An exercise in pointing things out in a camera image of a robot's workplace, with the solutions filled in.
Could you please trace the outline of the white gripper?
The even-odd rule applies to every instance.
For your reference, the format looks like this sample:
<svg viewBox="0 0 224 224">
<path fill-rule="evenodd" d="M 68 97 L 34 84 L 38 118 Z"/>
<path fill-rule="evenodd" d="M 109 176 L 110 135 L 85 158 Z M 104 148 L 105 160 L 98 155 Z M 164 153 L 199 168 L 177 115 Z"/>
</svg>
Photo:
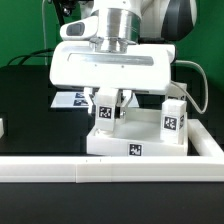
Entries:
<svg viewBox="0 0 224 224">
<path fill-rule="evenodd" d="M 133 91 L 165 95 L 171 83 L 173 44 L 129 45 L 127 52 L 96 52 L 88 41 L 63 41 L 54 51 L 50 81 L 60 88 L 85 87 L 88 113 L 94 115 L 95 88 L 120 89 L 117 115 L 124 118 Z"/>
</svg>

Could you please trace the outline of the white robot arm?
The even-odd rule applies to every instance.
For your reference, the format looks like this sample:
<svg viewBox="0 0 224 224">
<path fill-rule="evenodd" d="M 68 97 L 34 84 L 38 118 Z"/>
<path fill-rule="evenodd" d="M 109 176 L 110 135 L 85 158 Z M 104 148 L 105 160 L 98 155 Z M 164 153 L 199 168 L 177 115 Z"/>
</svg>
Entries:
<svg viewBox="0 0 224 224">
<path fill-rule="evenodd" d="M 88 89 L 100 119 L 122 118 L 134 93 L 164 95 L 171 83 L 174 43 L 197 18 L 195 0 L 94 0 L 81 19 L 60 28 L 50 81 Z"/>
</svg>

